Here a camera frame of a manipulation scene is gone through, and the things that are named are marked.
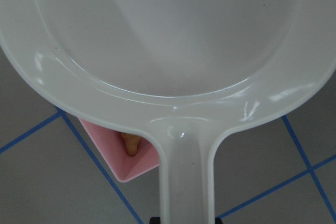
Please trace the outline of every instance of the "pink box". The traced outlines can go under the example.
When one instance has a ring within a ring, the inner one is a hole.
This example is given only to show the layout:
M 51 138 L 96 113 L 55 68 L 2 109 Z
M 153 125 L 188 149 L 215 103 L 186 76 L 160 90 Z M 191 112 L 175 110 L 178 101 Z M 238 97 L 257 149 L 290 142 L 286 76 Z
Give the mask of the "pink box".
M 146 139 L 141 140 L 137 154 L 131 157 L 127 154 L 118 131 L 89 123 L 83 119 L 79 121 L 118 181 L 130 181 L 159 165 L 159 155 Z

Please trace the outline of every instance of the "white plastic utensil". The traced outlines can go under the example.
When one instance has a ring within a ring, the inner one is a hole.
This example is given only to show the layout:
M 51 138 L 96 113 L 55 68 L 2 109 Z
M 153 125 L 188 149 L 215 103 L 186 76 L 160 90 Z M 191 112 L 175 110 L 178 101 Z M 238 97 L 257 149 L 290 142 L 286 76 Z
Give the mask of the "white plastic utensil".
M 160 155 L 162 223 L 213 223 L 221 141 L 295 109 L 336 67 L 335 0 L 0 0 L 0 42 L 65 111 Z

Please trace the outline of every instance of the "black object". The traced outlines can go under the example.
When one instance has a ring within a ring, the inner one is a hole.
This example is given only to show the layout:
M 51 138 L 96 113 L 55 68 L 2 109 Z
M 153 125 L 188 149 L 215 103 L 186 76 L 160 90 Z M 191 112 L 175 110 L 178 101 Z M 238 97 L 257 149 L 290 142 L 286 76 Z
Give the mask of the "black object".
M 160 224 L 161 221 L 160 221 L 160 218 L 159 217 L 152 217 L 150 220 L 149 220 L 149 224 Z M 222 223 L 222 220 L 219 219 L 219 218 L 216 218 L 215 219 L 215 224 L 223 224 Z

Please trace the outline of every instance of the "gray surface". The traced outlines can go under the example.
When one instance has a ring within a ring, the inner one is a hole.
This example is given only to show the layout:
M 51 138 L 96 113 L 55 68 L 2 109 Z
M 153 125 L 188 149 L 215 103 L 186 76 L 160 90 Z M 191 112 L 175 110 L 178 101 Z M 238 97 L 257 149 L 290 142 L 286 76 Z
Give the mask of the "gray surface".
M 0 51 L 0 150 L 56 113 Z M 334 78 L 288 116 L 315 164 L 336 154 Z M 68 115 L 144 223 L 159 215 L 158 169 L 117 182 L 78 120 Z M 336 161 L 316 170 L 334 208 Z M 228 137 L 215 161 L 216 214 L 306 170 L 281 119 Z M 137 223 L 59 117 L 0 153 L 0 223 Z M 309 174 L 228 215 L 223 223 L 334 223 Z

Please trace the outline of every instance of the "pink container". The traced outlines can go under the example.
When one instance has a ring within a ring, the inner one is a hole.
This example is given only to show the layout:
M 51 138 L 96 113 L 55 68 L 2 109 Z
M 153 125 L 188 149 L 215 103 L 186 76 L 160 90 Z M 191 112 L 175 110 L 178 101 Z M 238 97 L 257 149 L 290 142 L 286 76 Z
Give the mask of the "pink container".
M 119 132 L 83 119 L 79 121 L 118 181 L 130 181 L 159 165 L 159 155 L 146 139 L 141 140 L 138 153 L 131 157 L 125 150 Z

